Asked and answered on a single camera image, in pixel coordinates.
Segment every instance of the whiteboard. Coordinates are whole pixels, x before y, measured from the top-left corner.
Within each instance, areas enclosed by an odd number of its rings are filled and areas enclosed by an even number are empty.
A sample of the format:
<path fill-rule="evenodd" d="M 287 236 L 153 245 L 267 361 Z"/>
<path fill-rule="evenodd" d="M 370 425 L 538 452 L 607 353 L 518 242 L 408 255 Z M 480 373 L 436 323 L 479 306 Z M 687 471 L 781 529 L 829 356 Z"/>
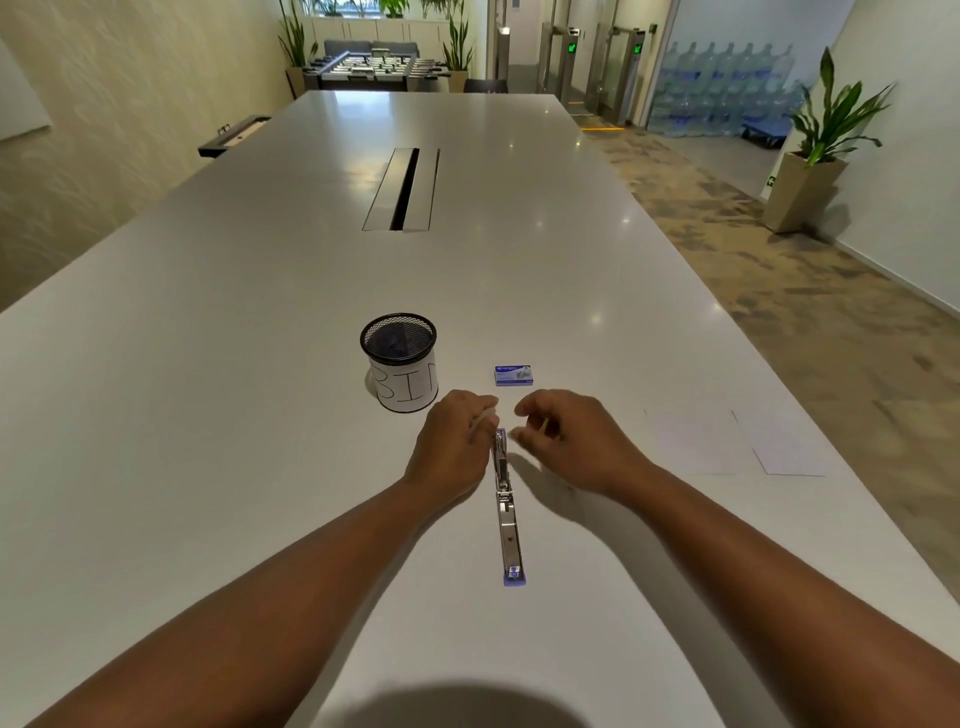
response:
<path fill-rule="evenodd" d="M 0 141 L 49 126 L 47 109 L 0 38 Z"/>

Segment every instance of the sheet of paper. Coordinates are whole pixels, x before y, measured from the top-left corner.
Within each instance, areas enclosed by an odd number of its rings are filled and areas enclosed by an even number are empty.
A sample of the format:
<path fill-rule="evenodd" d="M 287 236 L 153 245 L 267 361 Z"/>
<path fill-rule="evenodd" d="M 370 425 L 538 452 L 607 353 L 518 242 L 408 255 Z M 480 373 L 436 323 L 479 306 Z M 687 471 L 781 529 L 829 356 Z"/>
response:
<path fill-rule="evenodd" d="M 50 126 L 50 116 L 0 39 L 0 140 Z"/>
<path fill-rule="evenodd" d="M 733 414 L 768 474 L 828 474 L 824 436 L 803 412 L 756 405 L 736 407 Z"/>
<path fill-rule="evenodd" d="M 728 407 L 680 405 L 646 407 L 657 440 L 660 464 L 676 475 L 730 474 L 743 471 L 746 450 Z"/>

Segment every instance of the floor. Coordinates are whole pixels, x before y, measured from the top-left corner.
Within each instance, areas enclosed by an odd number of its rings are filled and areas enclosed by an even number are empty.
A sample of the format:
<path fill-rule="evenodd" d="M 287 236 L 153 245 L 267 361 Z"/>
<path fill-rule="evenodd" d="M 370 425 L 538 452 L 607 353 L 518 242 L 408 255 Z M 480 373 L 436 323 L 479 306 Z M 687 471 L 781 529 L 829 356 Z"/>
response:
<path fill-rule="evenodd" d="M 739 136 L 681 136 L 672 139 L 658 136 L 657 141 L 695 167 L 754 198 L 759 198 L 780 154 Z"/>
<path fill-rule="evenodd" d="M 579 117 L 581 127 L 603 127 Z M 960 321 L 634 129 L 589 132 L 960 600 Z"/>

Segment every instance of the forearm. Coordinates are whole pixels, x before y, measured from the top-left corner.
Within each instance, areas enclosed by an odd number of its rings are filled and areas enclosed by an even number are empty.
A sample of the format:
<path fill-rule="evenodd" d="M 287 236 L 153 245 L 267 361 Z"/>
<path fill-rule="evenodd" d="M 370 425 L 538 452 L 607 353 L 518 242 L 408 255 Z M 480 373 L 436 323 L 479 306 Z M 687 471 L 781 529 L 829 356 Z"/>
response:
<path fill-rule="evenodd" d="M 377 578 L 435 512 L 398 482 L 167 622 L 36 726 L 283 725 Z"/>
<path fill-rule="evenodd" d="M 611 495 L 657 532 L 816 724 L 948 725 L 960 666 L 656 466 Z"/>

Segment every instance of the beige planter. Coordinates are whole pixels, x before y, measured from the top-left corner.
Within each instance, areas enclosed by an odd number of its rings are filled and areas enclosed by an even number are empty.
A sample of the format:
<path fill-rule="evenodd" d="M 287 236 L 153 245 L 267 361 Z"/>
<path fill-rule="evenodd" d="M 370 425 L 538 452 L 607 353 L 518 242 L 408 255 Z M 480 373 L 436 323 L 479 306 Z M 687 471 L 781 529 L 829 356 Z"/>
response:
<path fill-rule="evenodd" d="M 827 202 L 833 183 L 847 168 L 837 160 L 806 168 L 806 159 L 784 155 L 761 222 L 773 232 L 796 232 Z"/>
<path fill-rule="evenodd" d="M 306 84 L 303 82 L 303 69 L 291 66 L 287 68 L 287 81 L 290 82 L 290 90 L 294 93 L 294 98 L 299 99 L 306 93 Z"/>
<path fill-rule="evenodd" d="M 467 71 L 450 71 L 450 78 L 446 80 L 450 93 L 463 93 L 467 82 Z"/>

